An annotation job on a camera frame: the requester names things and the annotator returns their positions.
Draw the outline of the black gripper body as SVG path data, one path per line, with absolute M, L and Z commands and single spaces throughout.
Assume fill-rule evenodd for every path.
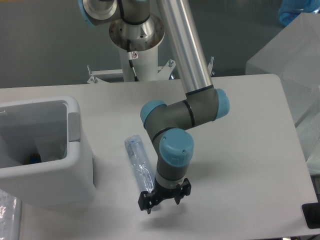
M 178 192 L 175 188 L 169 189 L 165 188 L 159 184 L 156 184 L 153 189 L 152 202 L 161 202 L 167 199 L 173 199 L 178 196 Z

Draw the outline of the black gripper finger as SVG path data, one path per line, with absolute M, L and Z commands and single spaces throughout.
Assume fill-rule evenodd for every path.
M 176 185 L 173 197 L 177 205 L 180 204 L 181 199 L 191 194 L 192 185 L 188 178 L 185 178 L 182 183 Z
M 141 211 L 146 211 L 149 215 L 154 206 L 160 203 L 160 198 L 154 192 L 142 191 L 138 198 L 138 206 Z

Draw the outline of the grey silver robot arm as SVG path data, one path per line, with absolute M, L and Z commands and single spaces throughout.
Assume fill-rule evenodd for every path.
M 186 98 L 170 105 L 153 100 L 140 111 L 157 165 L 153 190 L 142 191 L 138 205 L 150 213 L 167 199 L 179 204 L 192 189 L 186 173 L 194 140 L 188 130 L 220 119 L 230 110 L 226 93 L 213 85 L 189 2 L 157 1 L 161 18 L 151 13 L 148 0 L 80 0 L 78 6 L 89 26 L 110 23 L 109 36 L 128 55 L 136 82 L 141 76 L 132 54 L 152 49 L 168 35 Z

